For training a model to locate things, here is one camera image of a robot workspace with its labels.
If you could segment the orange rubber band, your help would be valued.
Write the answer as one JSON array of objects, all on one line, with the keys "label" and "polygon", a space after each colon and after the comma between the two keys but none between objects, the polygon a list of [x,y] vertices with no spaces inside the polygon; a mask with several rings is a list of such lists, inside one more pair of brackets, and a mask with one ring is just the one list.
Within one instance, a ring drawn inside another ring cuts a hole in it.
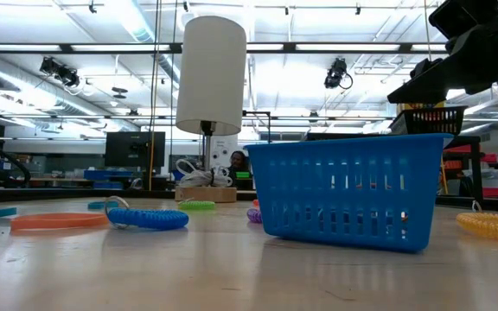
[{"label": "orange rubber band", "polygon": [[108,219],[102,213],[42,213],[13,218],[10,221],[10,228],[12,231],[57,230],[89,228],[107,224]]}]

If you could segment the blue spiral wrist keychain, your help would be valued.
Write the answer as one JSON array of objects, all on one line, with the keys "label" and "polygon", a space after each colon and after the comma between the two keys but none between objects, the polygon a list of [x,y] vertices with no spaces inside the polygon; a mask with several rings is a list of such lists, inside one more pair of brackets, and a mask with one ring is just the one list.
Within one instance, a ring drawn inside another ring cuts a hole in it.
[{"label": "blue spiral wrist keychain", "polygon": [[107,197],[103,203],[105,216],[116,228],[131,226],[155,231],[181,229],[189,222],[189,216],[177,210],[136,209],[118,196]]}]

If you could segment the black computer monitor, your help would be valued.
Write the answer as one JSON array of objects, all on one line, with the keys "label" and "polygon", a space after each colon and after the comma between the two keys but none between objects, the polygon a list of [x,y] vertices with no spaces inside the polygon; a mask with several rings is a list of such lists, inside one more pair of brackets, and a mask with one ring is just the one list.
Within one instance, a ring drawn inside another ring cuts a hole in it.
[{"label": "black computer monitor", "polygon": [[108,132],[105,138],[105,165],[107,167],[148,168],[150,158],[153,167],[160,168],[165,162],[164,132]]}]

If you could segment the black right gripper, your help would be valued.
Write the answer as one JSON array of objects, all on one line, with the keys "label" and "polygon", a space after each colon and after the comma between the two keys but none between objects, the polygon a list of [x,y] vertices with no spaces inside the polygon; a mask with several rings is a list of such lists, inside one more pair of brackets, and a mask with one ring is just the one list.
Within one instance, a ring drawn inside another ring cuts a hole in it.
[{"label": "black right gripper", "polygon": [[437,104],[449,89],[478,93],[498,82],[498,14],[488,22],[448,39],[449,56],[422,60],[410,79],[387,95],[391,104]]}]

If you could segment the white table lamp wooden base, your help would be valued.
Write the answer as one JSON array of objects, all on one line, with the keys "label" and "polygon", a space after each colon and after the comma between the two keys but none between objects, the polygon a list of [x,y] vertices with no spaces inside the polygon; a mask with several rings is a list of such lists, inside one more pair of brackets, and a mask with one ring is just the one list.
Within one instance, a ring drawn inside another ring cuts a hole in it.
[{"label": "white table lamp wooden base", "polygon": [[176,128],[203,136],[203,169],[186,173],[176,200],[233,203],[237,190],[209,164],[212,136],[239,134],[244,101],[246,32],[220,16],[199,16],[185,25],[176,106]]}]

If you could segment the black ceiling-mounted device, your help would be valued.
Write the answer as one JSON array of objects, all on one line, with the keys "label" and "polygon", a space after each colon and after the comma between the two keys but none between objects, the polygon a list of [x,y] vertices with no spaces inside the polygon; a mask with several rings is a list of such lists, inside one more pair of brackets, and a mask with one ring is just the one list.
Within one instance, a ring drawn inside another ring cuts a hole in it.
[{"label": "black ceiling-mounted device", "polygon": [[67,87],[76,87],[80,84],[80,76],[77,74],[76,69],[66,67],[51,57],[43,58],[40,71],[46,75],[53,76]]}]

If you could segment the blue plastic basket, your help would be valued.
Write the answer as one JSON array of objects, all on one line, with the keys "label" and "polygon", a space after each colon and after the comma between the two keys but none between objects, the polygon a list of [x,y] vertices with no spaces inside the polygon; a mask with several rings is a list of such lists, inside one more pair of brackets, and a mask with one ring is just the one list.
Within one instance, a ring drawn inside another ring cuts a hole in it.
[{"label": "blue plastic basket", "polygon": [[420,252],[429,244],[451,134],[250,145],[266,233],[297,241]]}]

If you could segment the white panel with holes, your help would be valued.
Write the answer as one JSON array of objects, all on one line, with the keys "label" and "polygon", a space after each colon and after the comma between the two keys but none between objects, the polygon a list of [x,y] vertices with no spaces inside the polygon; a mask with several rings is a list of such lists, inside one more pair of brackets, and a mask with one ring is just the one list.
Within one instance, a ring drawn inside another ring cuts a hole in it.
[{"label": "white panel with holes", "polygon": [[238,136],[212,136],[209,154],[209,164],[213,167],[229,167],[230,157],[238,149]]}]

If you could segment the person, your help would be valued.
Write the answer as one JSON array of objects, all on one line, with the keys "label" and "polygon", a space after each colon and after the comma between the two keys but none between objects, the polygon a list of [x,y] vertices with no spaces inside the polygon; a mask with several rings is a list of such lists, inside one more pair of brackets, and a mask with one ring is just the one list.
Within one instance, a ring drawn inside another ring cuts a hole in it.
[{"label": "person", "polygon": [[228,167],[228,176],[234,181],[237,179],[238,172],[248,173],[249,163],[247,156],[242,151],[234,151],[230,156],[230,166]]}]

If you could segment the black plastic basket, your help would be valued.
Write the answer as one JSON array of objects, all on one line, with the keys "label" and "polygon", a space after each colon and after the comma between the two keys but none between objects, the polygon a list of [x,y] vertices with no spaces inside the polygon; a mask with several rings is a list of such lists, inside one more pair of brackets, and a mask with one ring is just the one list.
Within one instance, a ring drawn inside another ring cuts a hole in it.
[{"label": "black plastic basket", "polygon": [[389,125],[393,135],[461,132],[466,106],[421,108],[402,111]]}]

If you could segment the yellow spiral wrist keychain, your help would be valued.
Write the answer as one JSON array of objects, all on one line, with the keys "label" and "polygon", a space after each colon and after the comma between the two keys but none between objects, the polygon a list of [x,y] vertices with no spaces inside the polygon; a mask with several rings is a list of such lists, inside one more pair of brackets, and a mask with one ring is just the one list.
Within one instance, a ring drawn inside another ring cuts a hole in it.
[{"label": "yellow spiral wrist keychain", "polygon": [[498,214],[485,213],[477,200],[472,201],[471,209],[471,213],[456,216],[457,224],[478,237],[498,240]]}]

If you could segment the green spiral wrist keychain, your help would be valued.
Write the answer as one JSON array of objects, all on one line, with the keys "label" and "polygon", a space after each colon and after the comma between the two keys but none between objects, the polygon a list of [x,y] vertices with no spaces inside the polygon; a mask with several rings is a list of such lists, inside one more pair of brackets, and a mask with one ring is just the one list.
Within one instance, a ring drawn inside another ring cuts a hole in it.
[{"label": "green spiral wrist keychain", "polygon": [[178,203],[178,209],[182,211],[208,211],[215,209],[215,203],[205,200],[184,200]]}]

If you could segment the blue bins on bench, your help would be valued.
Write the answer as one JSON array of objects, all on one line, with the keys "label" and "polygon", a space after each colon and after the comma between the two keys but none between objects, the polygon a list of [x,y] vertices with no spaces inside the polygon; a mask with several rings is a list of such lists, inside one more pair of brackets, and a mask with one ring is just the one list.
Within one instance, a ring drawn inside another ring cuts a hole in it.
[{"label": "blue bins on bench", "polygon": [[120,170],[85,170],[83,177],[93,183],[94,189],[118,189],[125,188],[133,173]]}]

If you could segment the rack with red bins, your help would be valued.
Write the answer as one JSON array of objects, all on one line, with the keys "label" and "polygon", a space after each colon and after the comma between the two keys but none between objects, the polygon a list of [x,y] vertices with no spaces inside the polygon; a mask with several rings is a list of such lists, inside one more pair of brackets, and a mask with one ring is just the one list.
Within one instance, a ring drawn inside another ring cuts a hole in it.
[{"label": "rack with red bins", "polygon": [[[471,146],[446,149],[443,157],[445,181],[440,181],[439,194],[470,197],[476,190]],[[479,168],[483,197],[498,199],[498,155],[480,151]]]}]

